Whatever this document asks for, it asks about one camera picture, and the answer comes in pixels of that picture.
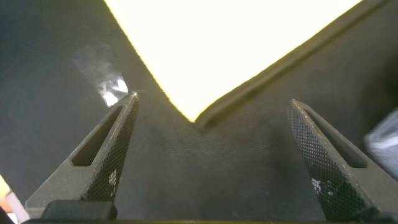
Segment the dark edge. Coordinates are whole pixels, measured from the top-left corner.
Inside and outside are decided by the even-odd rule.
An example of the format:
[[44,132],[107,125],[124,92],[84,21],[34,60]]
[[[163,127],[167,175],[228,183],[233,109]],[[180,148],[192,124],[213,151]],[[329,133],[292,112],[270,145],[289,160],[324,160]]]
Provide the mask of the dark edge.
[[266,85],[270,84],[271,81],[305,60],[318,49],[337,38],[351,26],[355,25],[355,23],[359,22],[388,1],[390,0],[361,1],[302,45],[293,49],[255,77],[252,77],[250,80],[216,100],[199,115],[195,124],[201,128],[207,128],[216,124],[219,120],[230,114],[230,112],[234,111],[235,108],[243,104],[245,99],[254,96]]

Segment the black fabric surface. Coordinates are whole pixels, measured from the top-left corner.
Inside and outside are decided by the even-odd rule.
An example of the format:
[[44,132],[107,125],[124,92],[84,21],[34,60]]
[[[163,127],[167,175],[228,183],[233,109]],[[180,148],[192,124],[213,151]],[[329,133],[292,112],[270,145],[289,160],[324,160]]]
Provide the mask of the black fabric surface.
[[0,1],[0,174],[24,203],[106,114],[73,64],[103,42],[140,102],[118,218],[322,220],[285,111],[300,100],[363,149],[397,105],[397,10],[381,7],[202,130],[172,106],[103,2]]

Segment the yellow sheet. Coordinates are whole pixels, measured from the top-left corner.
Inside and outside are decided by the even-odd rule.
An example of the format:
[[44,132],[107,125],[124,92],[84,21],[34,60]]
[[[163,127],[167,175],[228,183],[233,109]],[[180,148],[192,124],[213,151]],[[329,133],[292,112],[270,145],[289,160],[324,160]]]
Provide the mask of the yellow sheet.
[[360,0],[106,0],[171,102],[190,120]]

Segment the yellow foam pad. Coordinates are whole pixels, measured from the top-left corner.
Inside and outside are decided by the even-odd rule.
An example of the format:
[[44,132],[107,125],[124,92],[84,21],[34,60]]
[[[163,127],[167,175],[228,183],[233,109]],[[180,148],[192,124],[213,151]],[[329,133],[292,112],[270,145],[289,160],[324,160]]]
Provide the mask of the yellow foam pad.
[[106,0],[171,102],[190,120],[360,0]]

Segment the textured plastic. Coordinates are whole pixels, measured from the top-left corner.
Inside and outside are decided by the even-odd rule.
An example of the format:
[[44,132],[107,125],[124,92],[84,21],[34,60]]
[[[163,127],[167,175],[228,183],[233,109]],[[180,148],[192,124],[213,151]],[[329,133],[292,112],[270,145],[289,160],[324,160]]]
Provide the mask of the textured plastic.
[[30,217],[39,218],[54,200],[113,201],[137,113],[136,94],[117,103],[26,201]]
[[55,200],[45,208],[44,220],[112,220],[118,211],[113,202]]
[[328,220],[396,220],[398,183],[309,106],[292,100],[289,122]]

